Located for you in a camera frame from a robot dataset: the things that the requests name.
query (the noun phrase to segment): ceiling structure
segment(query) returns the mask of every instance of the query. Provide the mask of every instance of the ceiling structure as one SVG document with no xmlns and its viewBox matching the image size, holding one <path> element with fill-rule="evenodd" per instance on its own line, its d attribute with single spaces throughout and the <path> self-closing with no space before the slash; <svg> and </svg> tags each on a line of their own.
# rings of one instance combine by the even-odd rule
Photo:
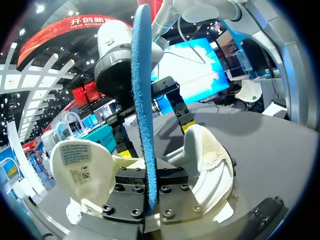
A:
<svg viewBox="0 0 320 240">
<path fill-rule="evenodd" d="M 41 127 L 46 128 L 73 100 L 72 90 L 94 81 L 94 66 L 99 59 L 97 36 L 79 35 L 60 42 L 59 45 L 50 46 L 37 55 L 22 72 L 15 72 L 21 46 L 46 26 L 74 15 L 101 14 L 133 25 L 137 7 L 137 0 L 38 0 L 30 6 L 18 31 L 14 33 L 14 42 L 0 53 L 0 147 L 8 143 L 6 121 L 15 121 L 22 142 L 39 136 L 42 133 Z M 181 20 L 181 29 L 190 40 L 208 38 L 212 42 L 219 36 L 213 27 L 215 21 L 218 20 L 195 24 Z M 170 45 L 183 41 L 177 23 L 163 37 L 170 41 Z M 6 80 L 8 73 L 16 75 L 13 82 L 10 81 L 10 89 L 6 89 L 9 84 Z M 38 81 L 32 78 L 35 85 L 26 86 L 26 80 L 31 79 L 30 75 L 36 75 L 35 79 Z M 34 96 L 41 90 L 40 86 L 44 95 L 35 100 Z M 27 115 L 31 113 L 33 115 L 29 125 L 24 125 L 30 117 Z"/>
</svg>

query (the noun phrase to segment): robotic arm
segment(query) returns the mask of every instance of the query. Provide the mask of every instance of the robotic arm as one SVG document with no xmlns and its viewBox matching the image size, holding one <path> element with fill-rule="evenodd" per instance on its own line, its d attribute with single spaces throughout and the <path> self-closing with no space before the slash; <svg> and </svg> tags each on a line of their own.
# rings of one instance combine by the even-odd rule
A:
<svg viewBox="0 0 320 240">
<path fill-rule="evenodd" d="M 242 14 L 233 0 L 163 0 L 152 23 L 152 41 L 167 33 L 179 17 L 188 23 L 209 19 L 240 20 Z"/>
</svg>

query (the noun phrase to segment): blue screen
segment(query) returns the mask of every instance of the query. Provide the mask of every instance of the blue screen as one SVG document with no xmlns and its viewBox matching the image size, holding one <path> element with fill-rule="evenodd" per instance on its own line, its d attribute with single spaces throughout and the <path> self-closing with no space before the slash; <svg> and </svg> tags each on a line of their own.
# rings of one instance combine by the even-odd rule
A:
<svg viewBox="0 0 320 240">
<path fill-rule="evenodd" d="M 186 104 L 198 102 L 229 87 L 224 70 L 206 38 L 189 41 L 202 60 L 186 42 L 169 46 L 158 67 L 151 73 L 151 81 L 171 76 L 180 84 L 180 94 Z M 166 96 L 158 99 L 162 114 L 172 111 Z"/>
</svg>

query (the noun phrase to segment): exhibition hall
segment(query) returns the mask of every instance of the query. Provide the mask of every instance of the exhibition hall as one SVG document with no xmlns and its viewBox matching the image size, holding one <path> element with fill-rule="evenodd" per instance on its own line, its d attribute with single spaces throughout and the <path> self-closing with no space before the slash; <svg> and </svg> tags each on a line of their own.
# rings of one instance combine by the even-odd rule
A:
<svg viewBox="0 0 320 240">
<path fill-rule="evenodd" d="M 1 46 L 3 199 L 24 239 L 269 239 L 319 104 L 271 1 L 35 0 Z"/>
</svg>

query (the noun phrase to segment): gray work surface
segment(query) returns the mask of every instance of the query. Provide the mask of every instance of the gray work surface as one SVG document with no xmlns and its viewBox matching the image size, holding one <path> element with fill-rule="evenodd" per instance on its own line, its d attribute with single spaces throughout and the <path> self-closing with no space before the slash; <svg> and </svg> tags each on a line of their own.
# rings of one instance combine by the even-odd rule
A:
<svg viewBox="0 0 320 240">
<path fill-rule="evenodd" d="M 304 189 L 317 150 L 318 134 L 296 123 L 205 103 L 188 105 L 197 124 L 208 128 L 237 162 L 235 191 L 238 194 L 233 222 L 267 197 L 280 196 L 292 209 Z M 126 126 L 141 157 L 137 123 Z M 184 144 L 184 136 L 173 112 L 153 119 L 155 153 L 166 155 Z M 39 207 L 66 228 L 66 206 L 70 199 L 56 186 Z"/>
</svg>

